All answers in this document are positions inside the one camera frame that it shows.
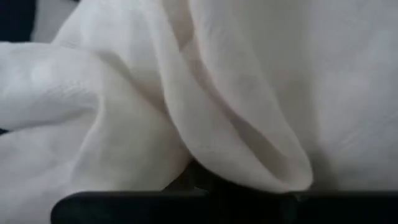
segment white fabric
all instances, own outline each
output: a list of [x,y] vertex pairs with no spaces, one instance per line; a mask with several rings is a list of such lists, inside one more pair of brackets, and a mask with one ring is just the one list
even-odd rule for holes
[[188,152],[265,191],[398,189],[397,23],[393,0],[84,0],[51,44],[0,44],[0,217],[160,190]]

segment white sheet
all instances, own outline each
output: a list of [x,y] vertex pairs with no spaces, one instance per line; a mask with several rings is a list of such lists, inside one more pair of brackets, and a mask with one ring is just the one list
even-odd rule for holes
[[0,127],[13,130],[0,217],[47,222],[80,190],[160,190],[188,152],[265,191],[305,190],[313,174],[322,189],[398,189],[397,12],[84,0],[51,44],[0,44]]

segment black object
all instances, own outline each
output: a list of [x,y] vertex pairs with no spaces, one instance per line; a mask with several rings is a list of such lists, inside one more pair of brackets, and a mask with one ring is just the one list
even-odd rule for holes
[[36,0],[0,1],[0,41],[30,41],[35,11]]
[[6,131],[6,130],[0,128],[0,135],[6,134],[7,132],[8,132],[8,131]]
[[204,192],[80,193],[59,202],[52,211],[51,222],[202,224],[210,221],[209,205]]
[[398,223],[398,195],[376,192],[271,195],[253,190],[207,194],[75,194],[52,211],[64,223]]

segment white cloth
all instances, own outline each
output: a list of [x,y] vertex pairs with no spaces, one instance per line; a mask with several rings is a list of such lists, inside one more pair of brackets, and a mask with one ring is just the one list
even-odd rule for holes
[[160,190],[188,151],[271,192],[398,189],[397,23],[393,0],[83,0],[51,44],[0,44],[0,217]]

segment gauze fabric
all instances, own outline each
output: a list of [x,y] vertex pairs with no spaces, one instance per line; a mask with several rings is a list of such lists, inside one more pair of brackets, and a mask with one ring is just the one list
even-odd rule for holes
[[268,192],[398,188],[398,4],[83,0],[51,44],[0,44],[0,217],[161,190],[190,155]]

